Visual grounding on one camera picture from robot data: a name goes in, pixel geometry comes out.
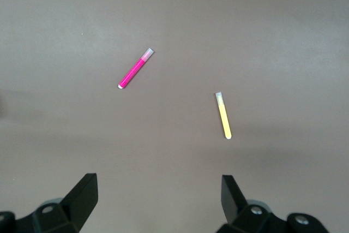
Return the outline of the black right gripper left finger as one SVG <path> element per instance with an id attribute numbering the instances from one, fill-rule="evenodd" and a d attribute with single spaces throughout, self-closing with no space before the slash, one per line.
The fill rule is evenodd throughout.
<path id="1" fill-rule="evenodd" d="M 85 174 L 65 197 L 45 201 L 25 217 L 2 211 L 1 232 L 80 232 L 97 203 L 97 174 Z"/>

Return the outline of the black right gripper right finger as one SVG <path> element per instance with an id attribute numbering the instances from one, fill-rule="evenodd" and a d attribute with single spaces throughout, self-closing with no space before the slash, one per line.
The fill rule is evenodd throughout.
<path id="1" fill-rule="evenodd" d="M 231 175 L 222 176 L 221 205 L 227 223 L 218 232 L 328 232 L 309 214 L 291 213 L 282 220 L 264 202 L 247 200 Z"/>

